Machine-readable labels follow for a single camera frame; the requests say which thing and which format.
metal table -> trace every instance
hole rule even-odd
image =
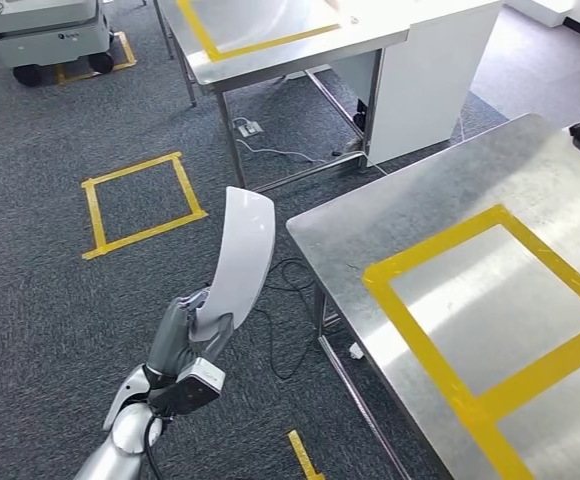
[[[383,49],[405,41],[409,29],[404,9],[397,5],[382,0],[161,0],[156,7],[157,13],[163,14],[159,21],[166,43],[165,24],[170,26],[191,101],[195,102],[193,81],[217,96],[238,185],[246,187],[226,92],[376,51],[365,120],[365,131],[371,132]],[[362,149],[367,152],[369,136],[314,75],[307,73],[359,135]],[[269,190],[362,157],[346,155],[251,189]]]
[[[316,280],[318,327],[332,302],[445,473],[580,478],[580,151],[568,134],[525,116],[287,227]]]

yellow tape square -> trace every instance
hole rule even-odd
[[[132,67],[133,65],[137,64],[137,59],[135,58],[135,54],[132,52],[132,49],[130,48],[130,44],[128,43],[128,39],[125,37],[125,33],[115,32],[114,36],[118,38],[119,41],[121,42],[121,46],[122,48],[123,48],[123,52],[125,54],[125,61],[123,63],[115,64],[114,67],[112,69],[113,72],[123,70],[124,68],[128,68],[128,67]],[[67,83],[76,82],[79,80],[85,80],[88,78],[93,78],[93,77],[98,77],[99,75],[101,75],[99,72],[89,72],[89,73],[84,73],[83,75],[67,77],[66,72],[64,69],[64,66],[61,64],[55,65],[55,73],[57,77],[57,85],[65,85]]]
[[[580,334],[475,397],[390,285],[396,276],[495,225],[503,226],[580,297],[580,273],[503,205],[371,265],[362,281],[499,476],[504,480],[532,479],[532,474],[497,428],[496,422],[580,368]]]
[[[187,175],[181,166],[180,158],[181,152],[173,152],[162,157],[153,158],[151,160],[147,160],[145,162],[138,163],[137,165],[132,165],[130,167],[122,168],[116,172],[108,173],[107,175],[102,175],[96,178],[88,178],[81,184],[81,187],[85,190],[85,197],[88,201],[88,207],[90,210],[90,218],[92,222],[92,234],[95,237],[94,250],[85,252],[82,257],[85,260],[91,260],[95,257],[105,255],[113,250],[116,250],[132,243],[136,243],[147,238],[159,235],[159,233],[167,232],[174,228],[186,225],[195,220],[199,220],[207,216],[208,214],[201,209],[199,202],[196,200],[194,192],[192,189]],[[175,170],[175,174],[177,176],[177,180],[181,187],[181,191],[187,202],[190,209],[190,213],[180,218],[175,218],[169,222],[157,225],[156,227],[149,228],[147,230],[142,230],[141,232],[128,235],[127,237],[120,238],[113,242],[107,243],[106,241],[106,235],[104,231],[104,225],[101,221],[101,212],[99,209],[99,201],[97,199],[97,192],[95,186],[103,182],[107,182],[109,180],[114,180],[116,178],[122,177],[124,175],[128,175],[131,173],[138,172],[145,168],[153,167],[155,165],[159,165],[164,162],[172,162],[172,168]]]
[[[315,28],[313,30],[308,30],[306,32],[295,33],[294,35],[287,35],[281,38],[276,38],[273,40],[268,40],[265,42],[255,43],[253,45],[248,45],[245,47],[235,48],[233,50],[228,50],[225,52],[220,52],[214,41],[210,37],[207,30],[203,26],[201,20],[194,11],[194,7],[192,5],[192,0],[177,0],[177,5],[190,26],[190,30],[196,37],[196,40],[201,45],[203,50],[208,55],[208,58],[211,62],[218,62],[221,60],[227,60],[228,58],[237,57],[239,55],[245,55],[247,53],[257,52],[259,50],[264,50],[267,48],[276,47],[279,45],[285,45],[286,43],[295,42],[297,40],[301,40],[304,38],[313,37],[315,35],[320,35],[322,33],[330,32],[339,28],[339,24],[326,25],[325,27]]]

gray carpet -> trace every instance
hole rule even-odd
[[[145,361],[170,299],[212,278],[227,185],[234,178],[216,105],[187,105],[176,62],[168,61],[152,6],[113,4],[111,20],[127,33],[138,64],[65,86],[25,89],[0,66],[0,480],[71,478],[104,440],[101,423],[116,388]],[[324,82],[353,107],[332,72]],[[229,96],[235,115],[259,121],[253,147],[274,146],[325,158],[351,137],[309,81],[272,81]],[[505,118],[470,95],[466,136]],[[459,140],[385,164],[394,171]],[[91,261],[85,178],[173,151],[182,162],[202,220]],[[304,168],[298,159],[244,152],[246,175],[264,183]],[[185,214],[168,165],[97,187],[109,239]],[[333,171],[270,193],[276,204],[273,261],[295,256],[288,218],[379,177]],[[269,281],[280,282],[279,272]],[[265,290],[273,356],[293,368],[310,342],[305,309],[292,293]],[[323,353],[310,346],[295,376],[270,371],[267,320],[253,314],[219,365],[220,400],[179,418],[156,447],[166,478],[252,480],[304,478],[287,433],[296,429],[327,479],[396,478]],[[344,351],[346,333],[333,337]],[[439,478],[434,462],[365,362],[350,364],[367,400],[416,479]]]

white plastic part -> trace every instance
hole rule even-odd
[[[355,360],[361,360],[363,358],[363,351],[359,347],[356,342],[352,344],[350,348],[350,356]]]
[[[208,299],[197,311],[190,340],[210,340],[218,320],[233,314],[239,328],[257,301],[272,261],[274,203],[258,193],[228,187],[219,262]]]

robotic hand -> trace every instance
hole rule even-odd
[[[221,394],[225,374],[213,362],[261,293],[275,228],[273,205],[267,198],[233,187],[227,197],[212,285],[170,303],[148,360],[116,392],[104,421],[108,437],[74,480],[138,480],[144,453],[158,472],[150,447],[167,423]]]

